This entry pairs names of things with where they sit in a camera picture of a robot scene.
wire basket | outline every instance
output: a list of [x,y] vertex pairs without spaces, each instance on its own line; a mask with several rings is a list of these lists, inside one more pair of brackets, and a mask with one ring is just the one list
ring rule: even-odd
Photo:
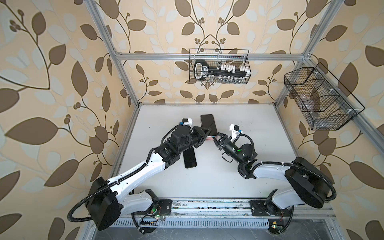
[[240,49],[191,48],[189,82],[247,84],[252,74],[248,53]]
[[[284,75],[290,97],[295,100],[311,130],[339,130],[365,109],[332,74],[338,83],[338,87],[333,87],[325,78],[326,73],[332,74],[318,63],[315,68],[300,68]],[[348,103],[349,97],[360,105],[359,108]]]

smartphone screen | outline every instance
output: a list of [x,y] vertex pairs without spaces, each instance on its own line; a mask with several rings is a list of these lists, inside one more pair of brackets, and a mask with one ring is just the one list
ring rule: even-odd
[[214,116],[212,114],[200,115],[200,119],[202,127],[209,127],[211,129],[211,132],[208,137],[216,137],[217,129]]
[[191,147],[191,148],[189,148],[183,152],[183,158],[184,158],[185,168],[191,168],[191,167],[197,166],[196,157],[195,157],[195,150],[193,149],[193,147]]

beige wall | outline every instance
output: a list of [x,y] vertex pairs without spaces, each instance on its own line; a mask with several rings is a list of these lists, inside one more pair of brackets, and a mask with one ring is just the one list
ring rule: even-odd
[[311,30],[328,7],[324,7],[326,0],[308,5],[304,0],[96,2],[105,24],[111,29],[116,49],[124,53],[181,53],[182,48],[301,53]]
[[[345,3],[325,31],[325,39],[316,46],[313,58],[326,62],[365,105],[362,115],[379,127],[384,123],[384,2]],[[333,179],[338,196],[331,204],[346,237],[383,239],[383,156],[353,122],[329,133],[309,131],[293,99],[287,97],[280,110],[300,155]]]
[[283,87],[284,74],[293,66],[292,61],[250,61],[252,76],[248,84],[220,84],[189,83],[186,62],[129,60],[124,63],[137,98],[143,103],[272,103]]
[[108,177],[131,118],[108,55],[95,71],[107,51],[81,2],[0,1],[0,239],[75,239],[66,215]]

black smartphone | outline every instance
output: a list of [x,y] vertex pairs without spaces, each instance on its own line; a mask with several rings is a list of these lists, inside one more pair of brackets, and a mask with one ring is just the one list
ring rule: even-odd
[[216,137],[217,129],[214,116],[212,114],[200,115],[200,120],[202,127],[209,127],[211,129],[211,132],[208,137]]
[[185,168],[191,168],[191,167],[197,166],[196,157],[195,157],[195,150],[193,149],[193,147],[185,150],[183,152],[183,157],[184,157]]

white table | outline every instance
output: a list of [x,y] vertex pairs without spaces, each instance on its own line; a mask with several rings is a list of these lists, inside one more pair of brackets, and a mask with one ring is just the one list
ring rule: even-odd
[[[270,104],[238,105],[143,105],[121,164],[120,173],[144,161],[151,148],[183,118],[200,126],[200,115],[213,114],[218,132],[230,136],[229,125],[239,125],[255,143],[260,161],[288,162],[295,159],[280,120]],[[241,137],[236,145],[249,143]],[[181,156],[165,171],[149,178],[135,189],[152,189],[162,198],[258,198],[288,183],[274,179],[243,179],[237,162],[225,162],[212,140],[195,149],[197,167],[186,169]]]

